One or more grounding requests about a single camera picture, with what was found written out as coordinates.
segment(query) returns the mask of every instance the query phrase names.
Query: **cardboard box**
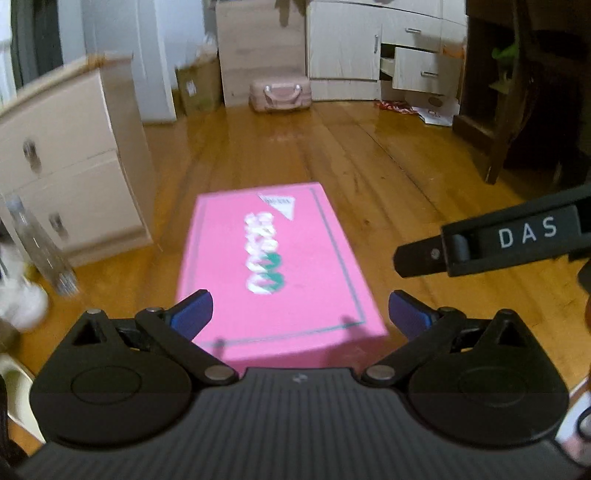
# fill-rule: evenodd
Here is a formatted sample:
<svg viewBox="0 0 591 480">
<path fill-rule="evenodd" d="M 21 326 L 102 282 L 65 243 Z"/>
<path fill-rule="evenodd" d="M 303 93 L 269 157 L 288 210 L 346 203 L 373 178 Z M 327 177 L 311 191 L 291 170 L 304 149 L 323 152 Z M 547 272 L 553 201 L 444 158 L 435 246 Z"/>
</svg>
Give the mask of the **cardboard box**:
<svg viewBox="0 0 591 480">
<path fill-rule="evenodd" d="M 222 104 L 222 74 L 217 56 L 175 71 L 187 115 L 197 111 L 212 112 Z"/>
</svg>

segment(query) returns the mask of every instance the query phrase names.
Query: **cabinet knob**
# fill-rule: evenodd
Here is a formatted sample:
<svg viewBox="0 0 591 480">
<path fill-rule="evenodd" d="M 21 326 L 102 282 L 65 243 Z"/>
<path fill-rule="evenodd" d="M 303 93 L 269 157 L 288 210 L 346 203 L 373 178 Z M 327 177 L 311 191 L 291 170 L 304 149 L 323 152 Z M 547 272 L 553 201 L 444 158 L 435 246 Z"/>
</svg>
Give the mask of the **cabinet knob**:
<svg viewBox="0 0 591 480">
<path fill-rule="evenodd" d="M 39 157 L 37 156 L 37 146 L 30 138 L 27 138 L 22 144 L 22 152 L 30 163 L 39 161 Z"/>
<path fill-rule="evenodd" d="M 61 215 L 59 213 L 52 213 L 49 216 L 49 224 L 60 237 L 67 236 L 68 232 L 66 231 L 66 227 L 64 227 L 64 223 L 61 221 Z"/>
</svg>

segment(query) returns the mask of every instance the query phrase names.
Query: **metal pivot screw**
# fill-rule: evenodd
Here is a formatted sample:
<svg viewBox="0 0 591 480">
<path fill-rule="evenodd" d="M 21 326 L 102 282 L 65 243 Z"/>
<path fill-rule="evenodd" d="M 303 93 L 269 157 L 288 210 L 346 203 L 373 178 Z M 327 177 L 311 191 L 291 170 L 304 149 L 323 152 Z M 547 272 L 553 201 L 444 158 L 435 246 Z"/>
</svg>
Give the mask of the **metal pivot screw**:
<svg viewBox="0 0 591 480">
<path fill-rule="evenodd" d="M 205 376 L 214 382 L 224 382 L 234 375 L 234 370 L 227 365 L 212 365 L 205 369 Z"/>
<path fill-rule="evenodd" d="M 394 378 L 396 370 L 389 365 L 372 365 L 365 373 L 372 380 L 387 381 Z"/>
</svg>

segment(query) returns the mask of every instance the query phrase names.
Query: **white sneaker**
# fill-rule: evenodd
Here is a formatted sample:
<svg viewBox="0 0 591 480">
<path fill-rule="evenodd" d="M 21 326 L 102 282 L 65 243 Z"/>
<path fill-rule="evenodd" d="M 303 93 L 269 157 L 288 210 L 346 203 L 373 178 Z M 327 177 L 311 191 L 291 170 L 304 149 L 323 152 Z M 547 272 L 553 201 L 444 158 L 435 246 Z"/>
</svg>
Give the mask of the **white sneaker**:
<svg viewBox="0 0 591 480">
<path fill-rule="evenodd" d="M 22 260 L 9 258 L 7 253 L 5 248 L 0 250 L 0 318 L 16 330 L 26 332 L 41 323 L 49 300 L 40 285 L 29 282 L 22 275 L 14 275 Z"/>
</svg>

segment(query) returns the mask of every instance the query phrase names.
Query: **white cabinet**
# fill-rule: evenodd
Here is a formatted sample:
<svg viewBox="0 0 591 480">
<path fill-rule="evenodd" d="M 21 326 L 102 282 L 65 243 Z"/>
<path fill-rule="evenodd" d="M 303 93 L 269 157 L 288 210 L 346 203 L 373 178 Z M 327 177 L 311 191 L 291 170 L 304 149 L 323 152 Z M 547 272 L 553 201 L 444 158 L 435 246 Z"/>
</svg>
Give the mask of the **white cabinet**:
<svg viewBox="0 0 591 480">
<path fill-rule="evenodd" d="M 440 18 L 384 8 L 381 20 L 382 43 L 439 51 Z"/>
<path fill-rule="evenodd" d="M 449 20 L 458 24 L 467 25 L 465 0 L 442 0 L 442 15 L 444 20 Z"/>
<path fill-rule="evenodd" d="M 404 90 L 455 95 L 466 37 L 464 1 L 312 0 L 312 100 L 395 99 Z M 443 5 L 458 22 L 443 19 Z M 382 52 L 386 76 L 380 79 Z"/>
<path fill-rule="evenodd" d="M 0 221 L 21 197 L 74 265 L 151 242 L 155 172 L 131 58 L 89 57 L 26 85 L 0 111 Z"/>
<path fill-rule="evenodd" d="M 379 8 L 314 1 L 308 19 L 310 78 L 378 80 Z"/>
</svg>

